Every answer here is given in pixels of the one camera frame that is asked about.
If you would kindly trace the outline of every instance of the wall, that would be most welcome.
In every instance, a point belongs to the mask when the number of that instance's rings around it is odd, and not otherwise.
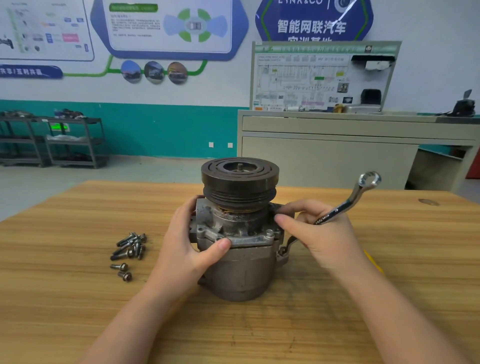
[[[249,30],[235,58],[209,62],[199,76],[176,86],[169,80],[153,85],[146,79],[127,85],[119,74],[65,77],[63,80],[2,79],[0,109],[53,114],[67,107],[101,117],[112,152],[172,157],[234,156],[237,109],[250,97],[251,43],[260,40],[254,23],[260,0],[242,0]],[[92,0],[85,0],[87,12]],[[478,100],[480,60],[476,0],[372,0],[373,26],[365,40],[402,40],[400,56],[385,108],[418,112],[449,111],[468,88]],[[94,31],[100,72],[108,57]],[[115,59],[112,68],[123,60]],[[138,63],[142,66],[146,60]],[[171,60],[159,61],[165,68]],[[199,61],[183,61],[189,71]],[[215,147],[209,148],[208,142]],[[227,143],[234,143],[227,148]]]

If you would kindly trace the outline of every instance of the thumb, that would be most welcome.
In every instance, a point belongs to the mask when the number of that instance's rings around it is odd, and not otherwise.
[[[218,262],[230,249],[231,245],[232,242],[227,238],[216,241],[207,250],[198,254],[198,265],[206,270],[209,266]]]
[[[308,232],[312,228],[312,225],[306,224],[305,222],[300,222],[283,214],[276,214],[275,222],[283,230],[289,232],[293,236],[296,236],[303,242],[305,242],[304,238],[309,235]]]

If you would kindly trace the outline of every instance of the wooden tabletop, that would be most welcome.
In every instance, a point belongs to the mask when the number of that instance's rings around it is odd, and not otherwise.
[[[0,362],[75,363],[144,285],[175,208],[201,191],[91,181],[0,222]],[[279,187],[274,201],[336,205],[349,193]],[[386,276],[480,361],[480,206],[448,192],[379,190],[349,215]],[[148,235],[147,253],[128,261],[134,278],[125,283],[109,256],[131,231]],[[381,363],[352,301],[301,244],[256,300],[231,303],[194,287],[151,356],[151,363],[278,361]]]

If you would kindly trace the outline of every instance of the hand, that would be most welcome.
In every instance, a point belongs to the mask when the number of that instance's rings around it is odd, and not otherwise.
[[[320,201],[299,200],[282,206],[275,215],[275,221],[300,239],[318,263],[341,281],[348,275],[356,274],[359,267],[368,263],[368,259],[346,214],[340,214],[324,225],[312,225],[332,209]],[[296,220],[283,215],[293,212],[300,212]]]
[[[199,197],[192,197],[173,214],[157,263],[148,279],[147,284],[160,290],[171,302],[196,284],[207,268],[219,261],[231,245],[231,241],[224,238],[203,252],[192,247],[188,237],[190,217]]]

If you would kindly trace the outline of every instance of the floor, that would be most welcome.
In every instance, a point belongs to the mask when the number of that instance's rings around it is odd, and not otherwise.
[[[86,180],[201,183],[200,167],[205,162],[115,156],[98,170],[0,166],[0,221]],[[480,180],[465,180],[459,195],[480,204]]]

